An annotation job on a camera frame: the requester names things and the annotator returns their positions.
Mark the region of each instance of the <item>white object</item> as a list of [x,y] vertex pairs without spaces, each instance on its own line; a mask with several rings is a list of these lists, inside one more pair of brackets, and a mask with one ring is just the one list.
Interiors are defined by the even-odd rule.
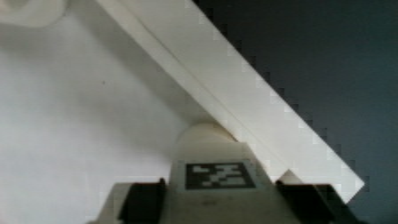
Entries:
[[0,0],[0,23],[43,27],[61,18],[66,0]]
[[349,202],[365,182],[260,78],[191,0],[98,0],[125,31],[239,141],[272,181],[286,171]]

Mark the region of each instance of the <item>dark background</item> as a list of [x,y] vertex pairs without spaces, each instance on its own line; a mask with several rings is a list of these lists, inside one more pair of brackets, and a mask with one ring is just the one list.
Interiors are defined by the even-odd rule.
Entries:
[[350,208],[398,223],[398,1],[198,0],[366,187]]

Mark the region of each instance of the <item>white wall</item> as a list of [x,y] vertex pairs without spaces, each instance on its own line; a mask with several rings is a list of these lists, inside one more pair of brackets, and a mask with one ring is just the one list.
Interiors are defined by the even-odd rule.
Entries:
[[114,183],[169,173],[212,119],[95,1],[45,29],[0,26],[0,223],[96,219]]

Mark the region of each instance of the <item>qr code sticker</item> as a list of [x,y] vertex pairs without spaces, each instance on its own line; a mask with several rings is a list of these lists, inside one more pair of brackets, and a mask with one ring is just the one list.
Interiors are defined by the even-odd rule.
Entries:
[[187,190],[256,188],[244,163],[187,164]]

